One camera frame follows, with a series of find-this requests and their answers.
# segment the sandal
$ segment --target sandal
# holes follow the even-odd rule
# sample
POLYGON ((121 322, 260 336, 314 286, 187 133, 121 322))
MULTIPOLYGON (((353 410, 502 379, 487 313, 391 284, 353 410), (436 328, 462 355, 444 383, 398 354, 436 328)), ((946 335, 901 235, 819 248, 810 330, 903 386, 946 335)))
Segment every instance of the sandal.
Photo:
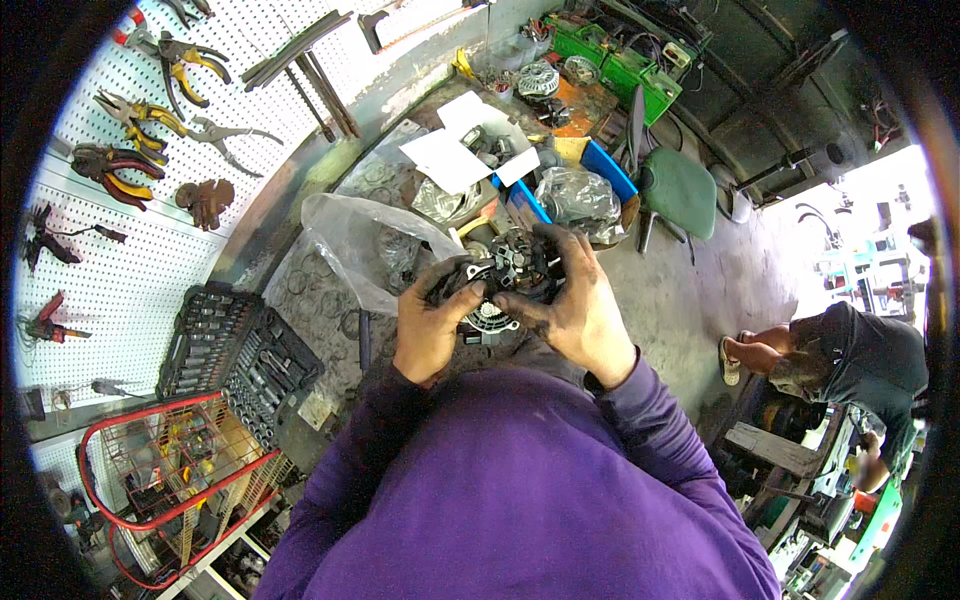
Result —
POLYGON ((734 386, 740 382, 740 361, 727 358, 727 353, 723 350, 725 340, 731 337, 724 336, 717 345, 717 354, 720 358, 720 374, 723 375, 723 382, 729 386, 734 386))

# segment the socket set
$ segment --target socket set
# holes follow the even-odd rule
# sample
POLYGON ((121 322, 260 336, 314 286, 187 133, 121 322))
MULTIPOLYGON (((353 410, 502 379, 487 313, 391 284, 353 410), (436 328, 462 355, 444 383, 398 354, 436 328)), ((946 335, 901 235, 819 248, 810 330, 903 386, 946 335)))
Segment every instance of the socket set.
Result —
POLYGON ((263 311, 253 294, 195 286, 183 295, 174 336, 160 367, 156 397, 221 389, 243 340, 263 311))
POLYGON ((227 406, 267 451, 285 413, 324 374, 321 362, 273 308, 262 311, 247 333, 227 377, 227 406))

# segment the red wire basket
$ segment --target red wire basket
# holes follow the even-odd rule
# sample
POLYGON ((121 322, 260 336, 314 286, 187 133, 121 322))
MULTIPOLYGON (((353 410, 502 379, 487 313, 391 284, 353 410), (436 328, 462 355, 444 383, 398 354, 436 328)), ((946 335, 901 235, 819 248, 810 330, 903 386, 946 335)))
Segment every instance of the red wire basket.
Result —
POLYGON ((101 420, 84 434, 79 459, 86 492, 110 521, 111 549, 119 530, 153 582, 131 575, 115 550, 114 561, 149 589, 176 581, 268 502, 293 467, 279 450, 265 451, 219 393, 101 420), (88 457, 97 451, 107 472, 100 477, 110 480, 99 487, 110 498, 94 485, 88 457))

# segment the person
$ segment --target person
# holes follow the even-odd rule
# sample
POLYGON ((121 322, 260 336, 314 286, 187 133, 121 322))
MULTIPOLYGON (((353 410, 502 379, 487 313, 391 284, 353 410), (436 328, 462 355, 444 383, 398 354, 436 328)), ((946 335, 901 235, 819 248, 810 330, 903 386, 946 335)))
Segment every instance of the person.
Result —
POLYGON ((396 355, 316 465, 254 598, 780 598, 704 445, 623 325, 586 237, 538 226, 566 281, 493 303, 588 371, 431 384, 474 282, 439 308, 430 269, 398 302, 396 355))
POLYGON ((918 433, 911 407, 928 379, 924 338, 910 324, 841 301, 815 317, 724 337, 719 355, 728 385, 737 384, 743 366, 786 394, 849 403, 882 421, 882 451, 876 433, 865 435, 860 490, 875 492, 891 474, 902 475, 918 433))

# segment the person in black shirt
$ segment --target person in black shirt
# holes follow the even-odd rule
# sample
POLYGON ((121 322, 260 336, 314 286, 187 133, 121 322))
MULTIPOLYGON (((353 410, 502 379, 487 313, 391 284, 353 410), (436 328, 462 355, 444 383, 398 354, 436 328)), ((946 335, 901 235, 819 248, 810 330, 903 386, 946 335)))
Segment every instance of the person in black shirt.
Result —
POLYGON ((739 367, 765 375, 781 392, 808 402, 848 402, 886 426, 882 458, 868 433, 868 460, 858 487, 879 488, 902 474, 917 429, 910 415, 927 385, 924 338, 909 324, 861 313, 837 302, 821 315, 720 341, 724 382, 736 385, 739 367))

